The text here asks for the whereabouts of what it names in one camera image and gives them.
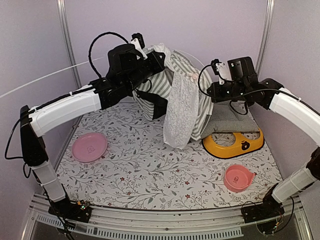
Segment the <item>striped pet tent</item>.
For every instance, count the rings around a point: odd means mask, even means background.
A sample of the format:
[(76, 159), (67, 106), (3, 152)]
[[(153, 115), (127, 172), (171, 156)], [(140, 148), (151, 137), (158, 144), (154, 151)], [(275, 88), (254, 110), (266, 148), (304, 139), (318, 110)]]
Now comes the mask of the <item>striped pet tent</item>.
[(143, 51), (164, 53), (165, 69), (138, 86), (133, 99), (147, 120), (164, 117), (164, 143), (183, 149), (190, 141), (201, 139), (212, 115), (214, 104), (201, 93), (211, 85), (210, 75), (206, 70), (200, 71), (185, 54), (170, 51), (163, 43)]

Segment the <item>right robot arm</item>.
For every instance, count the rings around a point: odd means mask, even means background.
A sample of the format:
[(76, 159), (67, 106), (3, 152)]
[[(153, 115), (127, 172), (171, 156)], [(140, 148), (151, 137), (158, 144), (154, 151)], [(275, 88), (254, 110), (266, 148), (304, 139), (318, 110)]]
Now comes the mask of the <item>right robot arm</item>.
[[(320, 144), (319, 112), (274, 79), (266, 78), (259, 81), (249, 56), (228, 60), (227, 63), (214, 59), (210, 67), (219, 77), (219, 80), (206, 90), (212, 102), (244, 101), (250, 106), (258, 104), (289, 120), (305, 132), (316, 145)], [(320, 150), (317, 148), (311, 154), (309, 162), (267, 192), (258, 213), (262, 218), (269, 218), (278, 210), (278, 205), (319, 179)]]

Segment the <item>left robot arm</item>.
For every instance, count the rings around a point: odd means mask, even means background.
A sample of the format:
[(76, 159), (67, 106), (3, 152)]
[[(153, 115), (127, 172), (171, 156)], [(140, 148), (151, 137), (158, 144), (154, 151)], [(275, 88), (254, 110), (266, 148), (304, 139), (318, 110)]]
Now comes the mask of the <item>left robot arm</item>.
[(151, 76), (165, 69), (165, 53), (144, 53), (133, 43), (122, 44), (107, 54), (109, 70), (105, 77), (40, 106), (20, 109), (20, 142), (22, 157), (39, 179), (55, 209), (63, 216), (74, 213), (74, 205), (55, 173), (42, 137), (50, 130), (87, 113), (105, 110), (122, 99)]

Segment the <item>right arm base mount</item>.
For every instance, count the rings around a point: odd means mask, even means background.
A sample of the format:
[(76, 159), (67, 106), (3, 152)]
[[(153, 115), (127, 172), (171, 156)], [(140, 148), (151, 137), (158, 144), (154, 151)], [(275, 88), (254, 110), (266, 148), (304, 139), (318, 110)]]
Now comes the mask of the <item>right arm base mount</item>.
[(245, 223), (253, 223), (275, 218), (285, 213), (282, 204), (268, 205), (263, 202), (246, 201), (241, 206), (241, 215)]

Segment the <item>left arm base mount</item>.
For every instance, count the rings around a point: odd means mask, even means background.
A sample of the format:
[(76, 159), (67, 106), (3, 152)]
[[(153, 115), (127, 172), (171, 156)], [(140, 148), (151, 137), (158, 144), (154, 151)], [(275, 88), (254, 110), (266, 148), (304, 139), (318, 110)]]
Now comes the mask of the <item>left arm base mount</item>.
[(93, 210), (90, 206), (84, 206), (82, 204), (71, 202), (66, 198), (58, 202), (49, 200), (49, 204), (49, 214), (55, 215), (62, 219), (73, 220), (82, 223), (89, 222)]

